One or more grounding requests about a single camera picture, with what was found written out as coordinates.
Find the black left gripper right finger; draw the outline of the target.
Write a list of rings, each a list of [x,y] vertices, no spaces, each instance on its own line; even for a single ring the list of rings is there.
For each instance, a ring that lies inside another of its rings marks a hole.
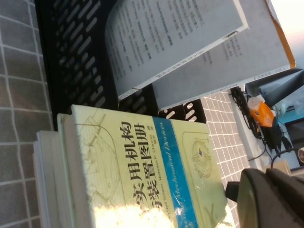
[[[278,169],[268,169],[269,193],[266,196],[267,228],[304,226],[304,182]]]

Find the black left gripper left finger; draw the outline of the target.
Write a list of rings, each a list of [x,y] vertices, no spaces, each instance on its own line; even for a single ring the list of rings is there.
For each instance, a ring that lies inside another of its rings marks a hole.
[[[239,181],[230,181],[226,197],[237,203],[241,228],[294,228],[295,213],[266,174],[244,169]]]

